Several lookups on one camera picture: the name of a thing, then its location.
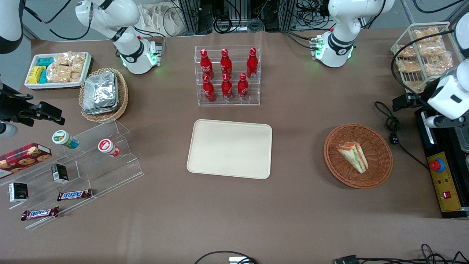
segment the coca-cola bottle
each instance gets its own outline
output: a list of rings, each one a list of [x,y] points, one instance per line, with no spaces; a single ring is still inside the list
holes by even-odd
[[[228,74],[224,73],[222,77],[221,91],[223,92],[223,100],[230,102],[233,100],[233,85],[230,82]]]
[[[221,66],[221,74],[227,74],[228,78],[231,80],[231,77],[232,77],[231,71],[233,67],[231,66],[231,59],[228,56],[228,50],[225,48],[221,50],[220,66]]]
[[[202,85],[202,89],[204,90],[204,95],[207,97],[209,102],[213,102],[217,99],[215,95],[215,90],[213,89],[213,84],[210,82],[210,79],[207,75],[202,77],[204,84]]]
[[[210,58],[207,56],[207,51],[205,49],[202,49],[200,51],[201,59],[200,59],[200,67],[202,68],[202,72],[204,75],[207,75],[210,80],[213,80],[214,73],[213,73],[213,67],[212,67],[212,62],[210,61]]]
[[[259,61],[257,60],[257,56],[256,56],[256,48],[252,47],[250,50],[249,50],[249,58],[248,58],[248,62],[247,62],[247,71],[246,71],[246,75],[248,76],[249,79],[256,79],[257,78],[257,64],[259,63]]]
[[[246,73],[243,72],[239,75],[239,82],[238,82],[239,100],[246,101],[249,98],[248,88],[249,88],[249,83],[246,80]]]

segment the brown tablecloth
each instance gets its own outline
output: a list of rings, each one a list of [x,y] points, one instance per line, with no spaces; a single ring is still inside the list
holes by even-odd
[[[34,231],[23,229],[2,194],[1,262],[191,264],[210,251],[235,250],[265,264],[329,263],[351,254],[415,258],[421,243],[447,256],[467,249],[469,222],[439,218],[429,173],[398,147],[391,146],[391,176],[371,190],[345,186],[324,162],[323,142],[338,125],[360,123],[389,136],[373,102],[391,106],[403,92],[390,74],[388,53],[403,30],[363,30],[352,58],[338,69],[312,61],[307,49],[279,33],[169,38],[161,66],[139,76],[114,56],[110,41],[33,41],[33,54],[87,51],[94,70],[122,72],[129,106],[120,121],[131,131],[130,150],[145,175]],[[263,49],[260,107],[199,107],[195,45],[250,44]],[[78,90],[22,92],[62,109],[63,128],[72,134],[96,125],[80,115]],[[396,116],[402,144],[424,160],[413,110]],[[188,172],[192,127],[201,118],[269,124],[270,177]],[[0,149],[51,145],[60,128],[47,121],[18,125]],[[227,263],[227,257],[203,263]]]

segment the aluminum foil package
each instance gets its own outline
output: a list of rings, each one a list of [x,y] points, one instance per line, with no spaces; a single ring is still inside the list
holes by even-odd
[[[110,71],[92,75],[85,81],[83,111],[88,115],[114,112],[119,108],[117,76]]]

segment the blue package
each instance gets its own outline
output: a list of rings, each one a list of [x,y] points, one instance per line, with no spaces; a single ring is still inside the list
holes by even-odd
[[[41,78],[39,79],[40,84],[46,84],[47,83],[47,69],[43,70],[41,73]]]
[[[54,58],[42,58],[38,61],[38,66],[49,66],[54,62]]]

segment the beige tray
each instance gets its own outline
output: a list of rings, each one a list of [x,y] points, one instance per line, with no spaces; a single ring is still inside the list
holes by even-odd
[[[270,175],[272,128],[199,119],[194,123],[187,169],[192,173],[266,179]]]

